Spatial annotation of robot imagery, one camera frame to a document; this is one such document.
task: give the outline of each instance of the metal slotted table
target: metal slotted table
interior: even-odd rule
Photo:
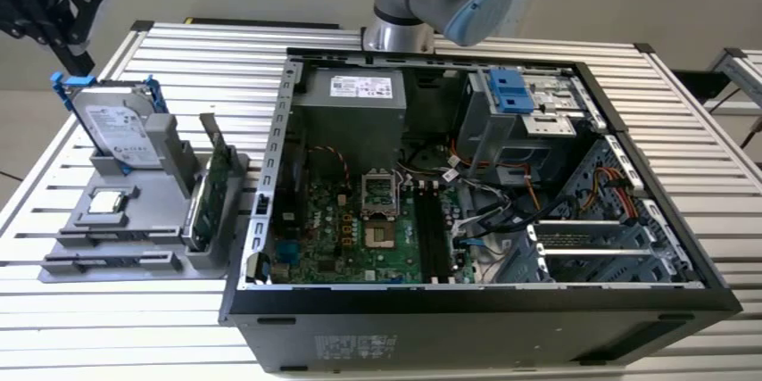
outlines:
[[[143,79],[154,74],[182,138],[198,150],[210,144],[196,115],[216,114],[226,140],[252,160],[244,222],[287,46],[359,49],[359,33],[156,23],[148,31],[130,32],[100,76]],[[471,48],[438,40],[437,50],[589,64],[745,311],[626,368],[309,377],[762,379],[761,173],[662,61],[633,45],[543,40],[489,39]],[[70,119],[0,212],[0,259],[39,260],[52,248],[52,236],[94,172],[91,150]],[[4,379],[263,376],[238,330],[216,325],[223,280],[47,285],[38,274],[34,266],[0,268],[0,369],[11,369]]]

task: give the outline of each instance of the case label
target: case label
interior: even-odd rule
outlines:
[[[317,335],[318,359],[391,359],[397,335]]]

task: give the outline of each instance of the barcode sticker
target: barcode sticker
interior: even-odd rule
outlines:
[[[335,76],[331,78],[331,96],[393,98],[393,78]]]
[[[447,158],[447,164],[450,164],[450,167],[455,168],[458,164],[461,164],[459,157],[457,155],[451,155],[450,158]]]
[[[442,178],[447,181],[451,182],[454,178],[458,177],[458,170],[455,169],[450,169],[446,171],[446,173],[442,175]]]

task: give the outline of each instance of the open computer tower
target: open computer tower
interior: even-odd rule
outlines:
[[[623,364],[741,310],[575,62],[291,49],[235,252],[267,371]]]

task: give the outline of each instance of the power supply label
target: power supply label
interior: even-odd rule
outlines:
[[[335,76],[331,78],[331,96],[393,98],[393,78]]]

